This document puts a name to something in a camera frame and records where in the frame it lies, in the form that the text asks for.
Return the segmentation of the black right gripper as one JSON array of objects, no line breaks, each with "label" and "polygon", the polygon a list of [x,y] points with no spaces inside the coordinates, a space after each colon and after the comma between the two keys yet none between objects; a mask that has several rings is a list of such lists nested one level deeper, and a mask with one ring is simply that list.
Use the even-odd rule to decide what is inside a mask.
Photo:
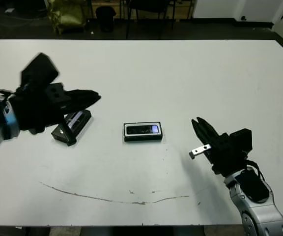
[{"label": "black right gripper", "polygon": [[200,117],[192,119],[192,126],[203,145],[189,152],[191,159],[204,154],[212,165],[214,174],[222,176],[229,176],[246,167],[247,132],[219,135],[210,123]]}]

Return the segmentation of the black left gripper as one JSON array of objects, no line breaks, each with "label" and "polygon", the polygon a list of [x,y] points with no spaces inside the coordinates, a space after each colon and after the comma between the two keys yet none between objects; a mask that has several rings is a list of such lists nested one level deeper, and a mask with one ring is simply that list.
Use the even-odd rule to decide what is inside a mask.
[{"label": "black left gripper", "polygon": [[44,132],[46,127],[58,125],[70,146],[76,143],[76,136],[64,116],[86,109],[100,98],[93,90],[65,91],[62,83],[54,83],[34,92],[18,92],[11,98],[11,105],[20,130],[35,135]]}]

